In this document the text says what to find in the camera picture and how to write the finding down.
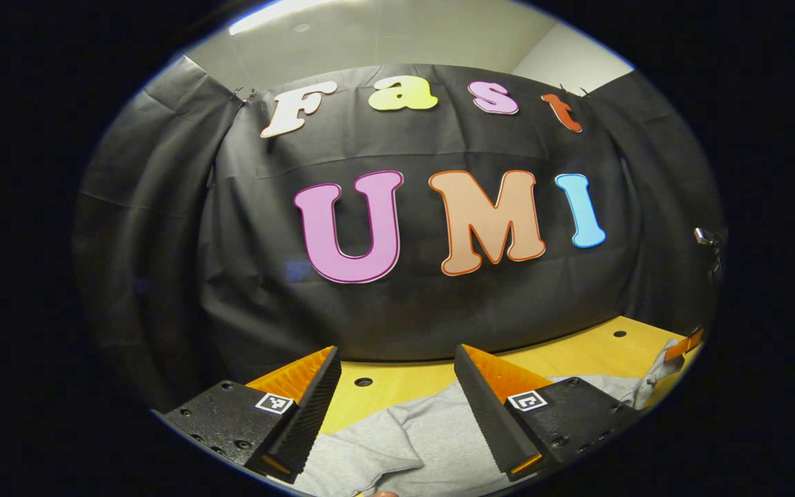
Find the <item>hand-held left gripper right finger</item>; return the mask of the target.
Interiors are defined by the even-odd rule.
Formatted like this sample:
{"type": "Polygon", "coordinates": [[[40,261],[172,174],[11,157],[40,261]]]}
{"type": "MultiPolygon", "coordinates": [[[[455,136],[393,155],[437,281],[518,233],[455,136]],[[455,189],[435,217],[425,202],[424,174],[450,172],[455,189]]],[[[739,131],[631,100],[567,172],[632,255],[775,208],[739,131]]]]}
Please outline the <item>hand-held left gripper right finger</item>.
{"type": "Polygon", "coordinates": [[[454,371],[496,467],[511,482],[572,465],[640,416],[579,377],[547,380],[467,344],[455,348],[454,371]]]}

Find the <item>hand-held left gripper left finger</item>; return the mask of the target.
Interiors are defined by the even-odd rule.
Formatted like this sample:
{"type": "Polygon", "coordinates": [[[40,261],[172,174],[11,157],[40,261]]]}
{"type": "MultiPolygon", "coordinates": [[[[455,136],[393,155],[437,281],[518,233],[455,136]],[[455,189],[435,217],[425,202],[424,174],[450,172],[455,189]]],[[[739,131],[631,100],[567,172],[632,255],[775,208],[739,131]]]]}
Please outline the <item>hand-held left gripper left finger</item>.
{"type": "Polygon", "coordinates": [[[248,383],[219,381],[163,419],[234,465],[293,484],[341,373],[340,350],[325,347],[248,383]]]}

